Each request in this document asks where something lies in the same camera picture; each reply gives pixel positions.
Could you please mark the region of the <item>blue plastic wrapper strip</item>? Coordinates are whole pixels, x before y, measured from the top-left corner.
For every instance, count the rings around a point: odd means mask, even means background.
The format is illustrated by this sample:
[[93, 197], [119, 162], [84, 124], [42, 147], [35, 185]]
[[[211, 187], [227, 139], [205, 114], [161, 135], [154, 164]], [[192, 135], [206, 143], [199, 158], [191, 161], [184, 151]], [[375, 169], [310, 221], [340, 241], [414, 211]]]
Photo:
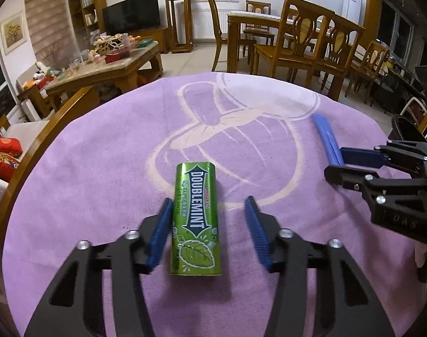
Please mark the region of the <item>blue plastic wrapper strip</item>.
[[330, 165], [343, 166], [344, 160], [342, 153], [334, 136], [334, 133], [329, 125], [329, 121], [326, 117], [313, 114], [313, 122], [315, 123], [316, 129], [322, 140], [323, 148], [326, 152], [326, 157]]

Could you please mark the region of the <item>tall wooden plant stand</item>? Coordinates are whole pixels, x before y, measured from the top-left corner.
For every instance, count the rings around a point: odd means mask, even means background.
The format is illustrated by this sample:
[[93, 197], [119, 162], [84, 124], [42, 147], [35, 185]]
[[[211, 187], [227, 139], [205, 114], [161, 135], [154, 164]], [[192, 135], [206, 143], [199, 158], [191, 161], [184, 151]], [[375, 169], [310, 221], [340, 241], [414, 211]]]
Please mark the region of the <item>tall wooden plant stand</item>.
[[191, 0], [165, 0], [171, 53], [190, 53], [193, 50], [193, 20]]

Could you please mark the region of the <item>green Doublemint gum tin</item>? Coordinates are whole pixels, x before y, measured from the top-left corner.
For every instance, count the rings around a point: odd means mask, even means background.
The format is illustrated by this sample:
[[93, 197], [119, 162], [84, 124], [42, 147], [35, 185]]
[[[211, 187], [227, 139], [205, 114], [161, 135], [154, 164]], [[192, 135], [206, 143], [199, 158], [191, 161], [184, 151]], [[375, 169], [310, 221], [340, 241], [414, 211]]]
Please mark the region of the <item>green Doublemint gum tin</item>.
[[172, 216], [170, 273], [221, 274], [216, 169], [210, 162], [177, 166]]

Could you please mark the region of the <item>wooden TV cabinet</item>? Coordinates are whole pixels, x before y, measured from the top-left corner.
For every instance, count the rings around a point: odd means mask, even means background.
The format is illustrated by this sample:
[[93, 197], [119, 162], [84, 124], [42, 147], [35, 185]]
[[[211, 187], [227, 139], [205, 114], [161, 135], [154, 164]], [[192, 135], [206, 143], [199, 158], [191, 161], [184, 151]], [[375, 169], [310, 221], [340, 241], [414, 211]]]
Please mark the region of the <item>wooden TV cabinet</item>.
[[169, 30], [165, 27], [149, 28], [130, 31], [132, 36], [141, 36], [142, 38], [153, 38], [157, 41], [159, 51], [167, 54], [169, 52]]

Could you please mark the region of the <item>wooden coffee table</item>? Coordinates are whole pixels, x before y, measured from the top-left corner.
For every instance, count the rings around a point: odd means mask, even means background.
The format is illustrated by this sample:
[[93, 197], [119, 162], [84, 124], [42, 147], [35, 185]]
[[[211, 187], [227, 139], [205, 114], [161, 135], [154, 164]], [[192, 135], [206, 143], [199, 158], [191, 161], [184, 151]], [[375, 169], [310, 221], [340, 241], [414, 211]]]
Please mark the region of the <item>wooden coffee table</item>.
[[97, 85], [114, 85], [127, 93], [162, 76], [162, 60], [158, 42], [133, 49], [130, 56], [116, 62], [90, 63], [63, 78], [54, 79], [44, 89], [49, 97]]

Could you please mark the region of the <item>wooden dining table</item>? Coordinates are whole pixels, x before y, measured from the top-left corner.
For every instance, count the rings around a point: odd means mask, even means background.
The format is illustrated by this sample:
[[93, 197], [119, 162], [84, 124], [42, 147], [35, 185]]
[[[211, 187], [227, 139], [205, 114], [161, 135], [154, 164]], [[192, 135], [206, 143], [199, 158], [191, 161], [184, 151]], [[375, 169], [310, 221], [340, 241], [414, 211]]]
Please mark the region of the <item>wooden dining table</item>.
[[228, 13], [228, 50], [226, 71], [237, 72], [239, 38], [243, 33], [256, 44], [273, 46], [278, 34], [280, 17], [257, 12], [231, 11]]

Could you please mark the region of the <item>wooden chair back rail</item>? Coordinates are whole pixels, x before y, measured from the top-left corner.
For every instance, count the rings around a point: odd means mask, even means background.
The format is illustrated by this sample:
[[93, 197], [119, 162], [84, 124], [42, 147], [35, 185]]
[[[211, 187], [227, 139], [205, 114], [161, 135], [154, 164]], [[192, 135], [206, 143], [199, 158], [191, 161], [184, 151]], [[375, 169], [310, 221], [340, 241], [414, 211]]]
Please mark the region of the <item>wooden chair back rail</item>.
[[51, 118], [35, 138], [31, 147], [15, 170], [0, 203], [0, 248], [4, 245], [6, 230], [13, 206], [25, 181], [47, 148], [73, 120], [85, 115], [99, 105], [99, 95], [94, 87], [78, 90]]

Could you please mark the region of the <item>purple tablecloth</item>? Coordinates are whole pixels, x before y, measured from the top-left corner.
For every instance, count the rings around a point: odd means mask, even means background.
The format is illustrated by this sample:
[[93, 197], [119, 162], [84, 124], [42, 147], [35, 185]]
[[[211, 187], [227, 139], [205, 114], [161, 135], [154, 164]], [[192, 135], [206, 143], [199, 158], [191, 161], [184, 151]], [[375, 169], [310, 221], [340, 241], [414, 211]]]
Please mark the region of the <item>purple tablecloth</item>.
[[157, 336], [262, 336], [278, 275], [255, 251], [252, 197], [302, 239], [341, 243], [403, 335], [426, 300], [418, 248], [371, 222], [358, 185], [326, 182], [319, 118], [339, 147], [387, 140], [375, 119], [312, 90], [226, 73], [162, 78], [72, 121], [9, 219], [3, 279], [19, 332], [78, 243], [128, 238], [170, 199], [162, 260], [142, 277]]

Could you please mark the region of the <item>wooden bookshelf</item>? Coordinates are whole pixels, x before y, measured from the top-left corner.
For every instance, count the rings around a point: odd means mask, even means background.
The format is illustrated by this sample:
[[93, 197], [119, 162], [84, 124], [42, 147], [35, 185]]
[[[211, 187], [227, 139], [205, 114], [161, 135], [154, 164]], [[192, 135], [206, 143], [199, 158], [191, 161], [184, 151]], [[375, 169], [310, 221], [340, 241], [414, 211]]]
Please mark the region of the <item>wooden bookshelf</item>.
[[103, 10], [107, 7], [106, 0], [67, 0], [72, 26], [78, 37], [89, 36], [99, 30], [105, 32]]

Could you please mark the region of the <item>black trash bin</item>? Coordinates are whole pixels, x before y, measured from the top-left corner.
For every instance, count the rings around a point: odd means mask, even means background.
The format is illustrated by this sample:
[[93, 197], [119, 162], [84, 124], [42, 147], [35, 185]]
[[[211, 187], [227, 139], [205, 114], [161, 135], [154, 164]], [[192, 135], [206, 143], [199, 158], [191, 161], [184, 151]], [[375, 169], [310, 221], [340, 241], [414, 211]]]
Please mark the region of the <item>black trash bin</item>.
[[407, 142], [425, 142], [426, 137], [405, 117], [394, 115], [391, 119], [392, 130], [388, 139]]

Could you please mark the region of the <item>white sofa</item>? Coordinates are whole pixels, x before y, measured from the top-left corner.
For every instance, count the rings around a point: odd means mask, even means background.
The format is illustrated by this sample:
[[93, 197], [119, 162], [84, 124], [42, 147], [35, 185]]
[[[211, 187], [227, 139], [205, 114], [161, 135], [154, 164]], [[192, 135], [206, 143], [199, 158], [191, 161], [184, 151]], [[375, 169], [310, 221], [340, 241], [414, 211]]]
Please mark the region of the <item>white sofa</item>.
[[14, 171], [48, 120], [10, 125], [0, 134], [0, 202]]

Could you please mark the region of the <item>black flat television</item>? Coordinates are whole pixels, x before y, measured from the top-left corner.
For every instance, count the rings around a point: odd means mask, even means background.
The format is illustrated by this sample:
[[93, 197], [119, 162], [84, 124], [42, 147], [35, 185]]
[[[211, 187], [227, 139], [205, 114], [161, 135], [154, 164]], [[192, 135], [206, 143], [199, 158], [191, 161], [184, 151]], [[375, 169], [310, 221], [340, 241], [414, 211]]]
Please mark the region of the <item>black flat television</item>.
[[124, 0], [102, 10], [105, 33], [130, 33], [157, 28], [160, 24], [158, 0]]

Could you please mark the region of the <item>red cushion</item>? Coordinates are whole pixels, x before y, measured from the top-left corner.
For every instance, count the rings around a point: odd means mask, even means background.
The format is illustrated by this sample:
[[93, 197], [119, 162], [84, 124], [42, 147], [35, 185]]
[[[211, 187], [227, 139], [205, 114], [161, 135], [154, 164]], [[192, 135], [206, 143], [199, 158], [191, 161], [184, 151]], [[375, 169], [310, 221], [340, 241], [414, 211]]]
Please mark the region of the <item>red cushion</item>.
[[16, 138], [0, 137], [0, 179], [7, 183], [18, 168], [23, 154], [22, 145]]

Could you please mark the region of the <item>near wooden dining chair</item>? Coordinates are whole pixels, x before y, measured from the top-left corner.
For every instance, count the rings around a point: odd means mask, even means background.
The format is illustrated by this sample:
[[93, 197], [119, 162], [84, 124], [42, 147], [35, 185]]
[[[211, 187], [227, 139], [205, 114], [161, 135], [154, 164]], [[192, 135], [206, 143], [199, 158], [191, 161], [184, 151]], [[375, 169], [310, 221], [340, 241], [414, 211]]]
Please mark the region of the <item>near wooden dining chair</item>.
[[277, 68], [283, 67], [287, 69], [288, 82], [294, 81], [297, 72], [312, 69], [334, 16], [333, 10], [306, 0], [284, 0], [276, 41], [273, 46], [255, 45], [252, 74], [258, 73], [262, 59], [269, 64], [268, 77], [275, 77]]

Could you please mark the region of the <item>far side wooden chair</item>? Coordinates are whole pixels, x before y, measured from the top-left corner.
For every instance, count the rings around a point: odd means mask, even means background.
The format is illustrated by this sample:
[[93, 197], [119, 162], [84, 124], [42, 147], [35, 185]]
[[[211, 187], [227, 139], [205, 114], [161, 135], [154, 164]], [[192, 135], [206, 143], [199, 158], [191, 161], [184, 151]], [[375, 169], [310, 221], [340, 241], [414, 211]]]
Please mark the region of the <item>far side wooden chair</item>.
[[[217, 64], [219, 62], [220, 53], [222, 46], [228, 44], [228, 34], [223, 33], [221, 31], [220, 27], [220, 18], [219, 18], [219, 12], [217, 8], [217, 3], [215, 0], [207, 0], [210, 7], [210, 12], [212, 16], [212, 22], [213, 22], [213, 34], [216, 41], [216, 52], [215, 57], [213, 59], [213, 65], [211, 71], [214, 72], [217, 68]], [[250, 72], [252, 72], [253, 64], [254, 64], [254, 58], [255, 58], [255, 44], [256, 41], [254, 39], [248, 39], [245, 34], [241, 34], [239, 38], [239, 46], [243, 46], [243, 49], [248, 49], [248, 65], [250, 68]]]

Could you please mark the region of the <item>wooden dining chair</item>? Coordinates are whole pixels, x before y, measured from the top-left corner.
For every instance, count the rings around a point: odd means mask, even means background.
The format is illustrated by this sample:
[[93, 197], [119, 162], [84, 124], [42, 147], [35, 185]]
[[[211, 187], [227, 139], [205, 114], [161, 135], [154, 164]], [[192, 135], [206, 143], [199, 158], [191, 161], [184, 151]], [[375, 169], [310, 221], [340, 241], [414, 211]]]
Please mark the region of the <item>wooden dining chair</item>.
[[297, 72], [312, 69], [334, 16], [333, 10], [306, 0], [284, 0], [276, 41], [273, 46], [255, 45], [252, 74], [258, 73], [262, 59], [269, 64], [268, 77], [275, 77], [277, 68], [283, 67], [287, 69], [288, 82], [294, 81]]
[[333, 75], [328, 96], [338, 101], [364, 31], [364, 27], [334, 12], [325, 15], [313, 53], [313, 65], [306, 73], [305, 87], [310, 88], [315, 71]]

